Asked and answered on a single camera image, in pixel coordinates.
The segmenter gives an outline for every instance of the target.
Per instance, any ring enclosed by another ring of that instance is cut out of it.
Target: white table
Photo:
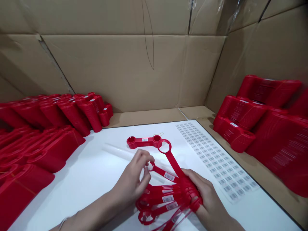
[[[203,127],[195,120],[190,121],[200,131]],[[128,148],[126,139],[129,136],[152,137],[154,134],[164,133],[163,139],[172,144],[172,153],[180,167],[191,168],[201,176],[210,180],[229,214],[248,230],[287,230],[295,231],[300,228],[292,219],[261,189],[246,194],[239,202],[232,204],[222,192],[218,181],[213,177],[205,164],[200,161],[193,149],[186,143],[176,128],[182,122],[150,124],[121,128],[103,129],[86,137],[81,145],[68,159],[65,167],[57,172],[54,181],[43,189],[18,217],[9,231],[27,230],[44,231],[59,224],[63,218],[74,215],[104,193],[108,192],[122,174],[128,161],[111,154],[110,145],[118,147],[118,152],[124,150],[127,155],[135,152]],[[166,157],[154,147],[145,147],[156,160],[168,165]],[[152,185],[170,184],[164,178],[154,176]],[[171,213],[161,216],[157,223],[164,222]],[[138,221],[136,209],[128,208],[112,221],[106,230],[151,230],[142,226]],[[185,219],[176,230],[204,230],[197,217],[192,214]]]

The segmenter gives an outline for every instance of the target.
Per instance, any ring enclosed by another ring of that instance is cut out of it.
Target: white sticker
[[[171,180],[171,181],[174,181],[174,179],[175,179],[175,176],[172,176],[171,174],[169,174],[167,172],[165,173],[164,177]]]
[[[178,207],[178,206],[179,206],[179,205],[178,205],[177,202],[175,201],[175,202],[172,202],[172,203],[166,205],[166,208],[167,208],[167,210],[169,211],[169,210],[175,209],[175,208]]]
[[[235,123],[230,123],[231,125],[235,126],[235,127],[238,127]]]
[[[169,190],[163,190],[163,193],[170,193],[170,192],[173,192],[172,189],[169,189]]]
[[[169,202],[169,201],[174,201],[173,195],[164,196],[164,197],[162,197],[162,199],[163,199],[163,202],[164,202],[164,203],[165,203],[165,202]]]

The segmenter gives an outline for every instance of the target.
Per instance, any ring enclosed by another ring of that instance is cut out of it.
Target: barcode
[[[250,190],[250,187],[248,185],[245,185],[244,189],[245,189],[245,191],[248,191],[248,190]]]
[[[241,196],[244,194],[244,191],[242,189],[238,190],[237,193]]]
[[[233,188],[235,188],[235,187],[237,186],[237,183],[234,183],[234,182],[233,182],[233,183],[231,184],[231,186],[232,186]]]
[[[236,198],[237,198],[237,195],[236,195],[235,193],[233,193],[233,194],[231,194],[231,195],[230,195],[230,197],[231,197],[231,199],[233,199],[233,200],[234,200],[234,199],[236,199]]]
[[[172,189],[168,189],[168,190],[163,190],[162,192],[163,193],[170,193],[170,192],[173,192],[173,190]]]
[[[169,201],[174,201],[173,195],[169,195],[169,196],[164,196],[162,197],[163,202],[169,202]]]
[[[174,181],[174,179],[175,179],[175,176],[173,176],[173,175],[171,175],[171,174],[169,174],[169,173],[167,173],[167,172],[165,172],[164,177],[167,178],[167,179],[169,179],[169,180],[171,180],[171,181]]]
[[[251,185],[252,187],[256,187],[256,186],[257,186],[257,184],[256,184],[255,182],[251,182],[250,185]]]
[[[175,208],[178,207],[178,206],[179,206],[179,205],[178,205],[177,202],[175,201],[175,202],[172,202],[172,203],[166,205],[166,208],[167,208],[167,210],[172,210],[172,209],[175,209]]]
[[[226,192],[228,192],[228,191],[231,190],[230,186],[227,186],[227,187],[225,187],[224,189],[225,189]]]

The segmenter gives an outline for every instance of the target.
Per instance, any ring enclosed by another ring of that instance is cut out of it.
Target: cardboard box
[[[115,112],[202,105],[225,39],[142,35],[43,38],[74,91],[101,94]]]
[[[26,96],[69,93],[35,35],[0,35],[0,73]]]
[[[298,79],[303,88],[307,87],[307,10],[307,5],[303,5],[231,32],[205,105],[218,112],[225,96],[236,95],[247,74],[277,80]]]

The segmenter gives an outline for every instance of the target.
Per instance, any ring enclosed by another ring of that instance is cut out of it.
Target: red plastic
[[[92,102],[82,103],[79,105],[79,108],[81,108],[83,113],[86,115],[86,117],[90,121],[90,124],[94,132],[100,132],[102,130],[102,125],[99,121],[99,117],[94,107],[94,104]]]
[[[53,126],[62,127],[70,124],[69,120],[66,118],[57,104],[51,102],[40,104],[40,109]]]
[[[158,142],[159,140],[161,140],[161,137],[159,135],[148,138],[136,138],[134,136],[131,136],[127,139],[126,142],[130,149],[147,146],[154,146],[156,148],[159,148],[161,146],[161,143]]]
[[[113,116],[113,111],[112,111],[112,106],[111,104],[105,104],[105,107],[103,110],[106,110],[108,115],[109,115],[109,118],[111,118]]]
[[[308,197],[308,123],[300,117],[272,113],[246,150],[275,173],[290,190]]]
[[[308,88],[297,99],[297,101],[289,108],[291,115],[308,117]]]
[[[109,125],[109,120],[110,120],[108,113],[105,111],[105,112],[100,112],[98,115],[103,127],[107,127]]]
[[[267,108],[267,106],[252,102],[247,98],[236,98],[228,95],[225,97],[213,124],[215,125],[218,116],[221,116],[249,131],[260,120]]]
[[[0,186],[0,230],[7,230],[32,199],[54,178],[52,173],[35,165],[11,167],[5,176],[5,182]]]
[[[236,152],[244,152],[256,138],[253,133],[243,130],[228,118],[219,115],[215,119],[216,123],[213,130],[218,132]]]
[[[23,127],[28,123],[12,108],[10,104],[0,104],[0,119],[13,128]]]
[[[270,80],[246,75],[236,96],[273,107],[282,107],[301,86],[298,80]]]
[[[90,123],[79,110],[76,103],[72,102],[68,105],[60,106],[60,109],[83,137],[90,134]]]

